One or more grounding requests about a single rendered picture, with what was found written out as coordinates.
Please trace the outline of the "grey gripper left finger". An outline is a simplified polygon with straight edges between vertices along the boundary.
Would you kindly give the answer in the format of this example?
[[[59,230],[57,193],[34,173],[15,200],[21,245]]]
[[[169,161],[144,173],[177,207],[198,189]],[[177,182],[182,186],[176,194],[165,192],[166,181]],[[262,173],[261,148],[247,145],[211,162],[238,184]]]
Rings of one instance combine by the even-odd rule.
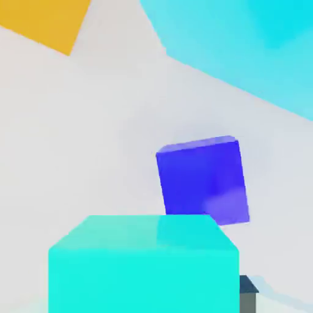
[[[36,301],[15,310],[14,313],[48,313],[48,303]]]

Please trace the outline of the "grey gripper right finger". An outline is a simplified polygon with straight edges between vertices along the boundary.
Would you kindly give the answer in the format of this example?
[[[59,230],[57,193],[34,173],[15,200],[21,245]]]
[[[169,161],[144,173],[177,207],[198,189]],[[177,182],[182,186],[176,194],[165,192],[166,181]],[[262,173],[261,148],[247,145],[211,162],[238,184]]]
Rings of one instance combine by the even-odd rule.
[[[279,293],[261,276],[241,275],[240,313],[313,313],[313,301]]]

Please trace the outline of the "small cyan cube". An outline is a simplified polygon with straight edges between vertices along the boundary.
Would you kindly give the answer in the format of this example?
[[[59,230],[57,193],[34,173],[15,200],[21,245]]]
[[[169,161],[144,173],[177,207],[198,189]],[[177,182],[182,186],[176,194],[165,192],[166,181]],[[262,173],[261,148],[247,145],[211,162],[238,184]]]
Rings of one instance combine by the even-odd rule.
[[[239,252],[207,215],[94,215],[48,251],[48,313],[240,313]]]

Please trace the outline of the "small blue cube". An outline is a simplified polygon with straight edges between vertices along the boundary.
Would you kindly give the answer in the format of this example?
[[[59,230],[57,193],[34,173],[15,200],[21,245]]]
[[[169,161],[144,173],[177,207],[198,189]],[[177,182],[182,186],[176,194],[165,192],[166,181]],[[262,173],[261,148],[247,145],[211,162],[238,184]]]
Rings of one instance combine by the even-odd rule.
[[[220,225],[250,220],[240,146],[233,136],[169,144],[156,153],[168,215],[209,215]]]

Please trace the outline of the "large light blue box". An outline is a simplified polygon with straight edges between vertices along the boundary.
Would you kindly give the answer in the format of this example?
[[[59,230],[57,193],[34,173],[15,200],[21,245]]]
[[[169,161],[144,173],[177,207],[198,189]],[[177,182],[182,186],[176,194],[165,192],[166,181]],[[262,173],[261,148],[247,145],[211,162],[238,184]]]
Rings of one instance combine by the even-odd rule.
[[[313,0],[140,0],[168,56],[313,121]]]

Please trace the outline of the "large orange box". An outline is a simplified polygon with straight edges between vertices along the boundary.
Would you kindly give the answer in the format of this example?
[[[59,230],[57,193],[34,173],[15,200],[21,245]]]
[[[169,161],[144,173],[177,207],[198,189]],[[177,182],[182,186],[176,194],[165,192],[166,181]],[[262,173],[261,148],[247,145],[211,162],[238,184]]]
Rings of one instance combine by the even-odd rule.
[[[91,0],[0,0],[0,26],[70,55]]]

